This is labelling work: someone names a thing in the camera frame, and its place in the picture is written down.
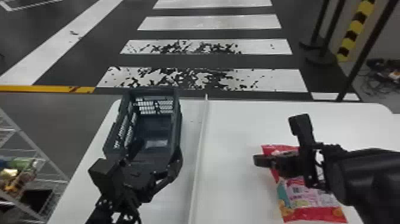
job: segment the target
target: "white table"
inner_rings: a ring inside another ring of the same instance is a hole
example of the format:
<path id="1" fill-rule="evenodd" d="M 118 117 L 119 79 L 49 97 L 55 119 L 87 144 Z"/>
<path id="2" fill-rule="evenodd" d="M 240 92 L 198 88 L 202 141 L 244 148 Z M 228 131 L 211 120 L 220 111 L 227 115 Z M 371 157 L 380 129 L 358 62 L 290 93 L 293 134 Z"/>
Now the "white table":
<path id="1" fill-rule="evenodd" d="M 261 144 L 297 145 L 288 124 L 292 115 L 309 113 L 318 141 L 348 150 L 398 149 L 394 116 L 378 104 L 181 100 L 181 106 L 184 166 L 174 183 L 139 209 L 144 224 L 283 223 L 271 174 L 255 167 L 252 155 L 261 153 Z M 84 223 L 94 209 L 99 192 L 87 170 L 104 156 L 117 107 L 111 107 L 49 223 Z M 352 207 L 344 212 L 349 223 L 361 223 Z"/>

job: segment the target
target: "white painted stripe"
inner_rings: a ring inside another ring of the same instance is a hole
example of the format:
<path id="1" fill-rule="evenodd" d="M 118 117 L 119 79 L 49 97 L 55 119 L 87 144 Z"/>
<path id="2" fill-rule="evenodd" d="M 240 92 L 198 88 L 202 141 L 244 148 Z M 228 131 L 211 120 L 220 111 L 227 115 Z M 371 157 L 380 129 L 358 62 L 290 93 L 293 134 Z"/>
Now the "white painted stripe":
<path id="1" fill-rule="evenodd" d="M 159 0 L 154 8 L 233 8 L 271 5 L 270 0 Z"/>
<path id="2" fill-rule="evenodd" d="M 25 5 L 22 7 L 16 7 L 16 8 L 12 8 L 13 11 L 18 11 L 18 10 L 25 10 L 27 8 L 32 8 L 32 7 L 36 7 L 36 6 L 40 6 L 40 5 L 46 5 L 49 3 L 54 3 L 54 2 L 61 2 L 62 0 L 50 0 L 50 1 L 44 1 L 44 2 L 39 2 L 39 3 L 35 3 L 35 4 L 31 4 L 31 5 Z"/>
<path id="3" fill-rule="evenodd" d="M 275 14 L 147 17 L 139 30 L 280 29 Z"/>
<path id="4" fill-rule="evenodd" d="M 11 8 L 11 7 L 9 7 L 8 5 L 7 5 L 7 3 L 5 3 L 4 1 L 0 1 L 0 5 L 1 5 L 1 7 L 3 7 L 5 10 L 7 10 L 7 11 L 9 11 L 9 12 L 11 12 L 13 9 Z"/>
<path id="5" fill-rule="evenodd" d="M 286 39 L 130 40 L 121 54 L 292 54 Z"/>
<path id="6" fill-rule="evenodd" d="M 316 100 L 335 100 L 338 97 L 338 93 L 335 92 L 312 92 L 312 98 Z M 343 100 L 359 101 L 357 94 L 346 94 Z"/>
<path id="7" fill-rule="evenodd" d="M 119 69 L 109 68 L 97 87 L 136 87 L 138 84 L 151 86 L 159 83 L 183 89 L 204 89 L 212 85 L 233 91 L 307 92 L 299 70 L 230 69 L 221 76 L 221 73 L 215 74 L 218 70 L 210 72 L 202 69 L 170 69 L 169 72 L 164 72 L 140 67 Z"/>
<path id="8" fill-rule="evenodd" d="M 99 0 L 0 76 L 0 85 L 32 85 L 122 0 Z M 71 30 L 79 35 L 72 35 Z"/>

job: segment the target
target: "metal shelf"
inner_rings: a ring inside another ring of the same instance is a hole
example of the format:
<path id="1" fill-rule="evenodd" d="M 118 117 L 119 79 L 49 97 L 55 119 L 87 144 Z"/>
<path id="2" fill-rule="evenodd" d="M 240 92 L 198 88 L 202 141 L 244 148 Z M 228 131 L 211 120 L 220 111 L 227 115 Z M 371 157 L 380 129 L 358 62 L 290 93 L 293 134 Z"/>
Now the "metal shelf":
<path id="1" fill-rule="evenodd" d="M 18 135 L 29 147 L 3 147 L 14 135 Z M 29 166 L 18 170 L 19 175 L 29 173 L 32 180 L 18 185 L 18 191 L 15 192 L 0 188 L 0 209 L 6 210 L 6 213 L 12 209 L 12 218 L 18 219 L 19 223 L 46 223 L 63 195 L 69 178 L 1 109 L 0 158 L 32 161 Z"/>

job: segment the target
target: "yellow black striped pole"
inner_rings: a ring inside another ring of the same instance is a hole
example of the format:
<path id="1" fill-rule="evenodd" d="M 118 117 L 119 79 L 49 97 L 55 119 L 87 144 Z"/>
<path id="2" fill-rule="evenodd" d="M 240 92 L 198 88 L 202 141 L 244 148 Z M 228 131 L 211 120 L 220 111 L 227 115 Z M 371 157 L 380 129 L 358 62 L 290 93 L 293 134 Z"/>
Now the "yellow black striped pole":
<path id="1" fill-rule="evenodd" d="M 338 61 L 347 61 L 349 59 L 350 51 L 355 47 L 357 37 L 363 32 L 365 22 L 374 11 L 374 4 L 375 0 L 362 0 L 359 4 L 342 45 L 337 52 Z"/>

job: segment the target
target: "red snack bag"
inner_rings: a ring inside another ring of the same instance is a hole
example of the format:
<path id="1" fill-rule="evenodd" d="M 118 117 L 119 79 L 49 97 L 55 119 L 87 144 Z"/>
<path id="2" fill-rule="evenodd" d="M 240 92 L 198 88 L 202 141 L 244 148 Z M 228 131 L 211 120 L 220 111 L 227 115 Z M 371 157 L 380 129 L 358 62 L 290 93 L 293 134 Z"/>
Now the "red snack bag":
<path id="1" fill-rule="evenodd" d="M 277 155 L 285 151 L 297 150 L 288 145 L 262 145 L 264 155 Z M 307 188 L 302 176 L 280 178 L 277 170 L 271 169 L 277 183 L 279 209 L 283 221 L 296 220 L 347 223 L 339 202 L 332 194 L 319 189 Z"/>

